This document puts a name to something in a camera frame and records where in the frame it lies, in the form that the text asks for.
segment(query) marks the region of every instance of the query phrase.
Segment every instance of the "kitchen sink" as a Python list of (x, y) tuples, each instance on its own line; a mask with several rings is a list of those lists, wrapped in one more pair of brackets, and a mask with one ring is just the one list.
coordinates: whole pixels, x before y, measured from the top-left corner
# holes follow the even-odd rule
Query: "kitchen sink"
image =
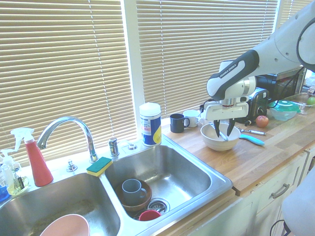
[[(136, 145), (136, 150), (122, 148), (103, 176), (107, 180), (105, 188), (115, 194), (119, 203), (124, 222), (121, 231), (128, 232), (129, 236), (157, 235), (232, 187), (228, 178), (166, 136), (156, 147), (144, 146), (141, 141)], [(151, 203), (166, 207), (162, 216), (151, 221), (138, 221), (124, 210), (115, 189), (129, 178), (150, 185)]]
[(105, 175), (114, 189), (129, 178), (145, 181), (152, 188), (152, 198), (162, 198), (167, 203), (167, 211), (211, 185), (209, 175), (168, 146), (157, 146), (114, 161)]
[(0, 208), (2, 236), (39, 236), (59, 217), (80, 214), (86, 218), (91, 236), (115, 236), (120, 219), (99, 178), (78, 174), (49, 184)]
[[(99, 177), (86, 173), (87, 156), (73, 158), (78, 169), (72, 173), (66, 171), (66, 158), (51, 161), (53, 183), (33, 186), (0, 204), (1, 236), (39, 236), (54, 220), (72, 213), (87, 219), (91, 236), (155, 236), (232, 187), (228, 178), (164, 135), (156, 147), (141, 140), (135, 144), (136, 150), (119, 146), (120, 155)], [(125, 211), (115, 189), (129, 178), (150, 185), (150, 204), (164, 205), (162, 216), (138, 221)]]

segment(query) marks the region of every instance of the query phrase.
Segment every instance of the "sink drain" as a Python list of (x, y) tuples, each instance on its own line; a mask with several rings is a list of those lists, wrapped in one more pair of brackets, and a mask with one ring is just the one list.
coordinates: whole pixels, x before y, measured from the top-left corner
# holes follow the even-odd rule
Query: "sink drain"
[(167, 200), (163, 198), (153, 198), (151, 199), (148, 208), (162, 208), (163, 210), (160, 211), (161, 215), (169, 212), (170, 205)]

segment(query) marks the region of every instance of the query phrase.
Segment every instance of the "green apple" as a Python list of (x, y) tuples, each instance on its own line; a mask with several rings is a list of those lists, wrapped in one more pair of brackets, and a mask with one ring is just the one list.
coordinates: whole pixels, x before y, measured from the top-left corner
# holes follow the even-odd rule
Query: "green apple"
[(306, 102), (307, 105), (314, 105), (315, 104), (315, 97), (309, 97)]

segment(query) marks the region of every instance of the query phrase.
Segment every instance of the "mug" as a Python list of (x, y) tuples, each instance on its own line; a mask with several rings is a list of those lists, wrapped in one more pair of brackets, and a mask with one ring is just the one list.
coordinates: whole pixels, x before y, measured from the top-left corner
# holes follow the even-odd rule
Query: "mug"
[(184, 111), (184, 116), (185, 118), (188, 118), (189, 119), (189, 126), (188, 127), (196, 127), (199, 123), (199, 115), (200, 115), (200, 112), (199, 111), (195, 111), (195, 110), (187, 110), (187, 111)]
[(141, 188), (141, 182), (137, 179), (127, 179), (122, 187), (125, 203), (131, 207), (139, 205), (140, 200), (147, 195), (147, 191)]
[[(184, 128), (190, 125), (190, 120), (185, 118), (182, 114), (171, 114), (171, 132), (173, 133), (183, 133)], [(184, 125), (184, 121), (188, 120), (188, 125)]]

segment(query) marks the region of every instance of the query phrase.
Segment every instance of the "toaster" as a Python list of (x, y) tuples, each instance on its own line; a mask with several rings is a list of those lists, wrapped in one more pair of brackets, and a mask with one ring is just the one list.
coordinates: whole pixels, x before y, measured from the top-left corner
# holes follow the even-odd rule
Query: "toaster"
[(248, 98), (248, 115), (235, 119), (236, 122), (243, 123), (245, 126), (255, 123), (258, 116), (265, 116), (267, 114), (269, 91), (264, 88), (256, 87), (255, 91), (248, 96)]

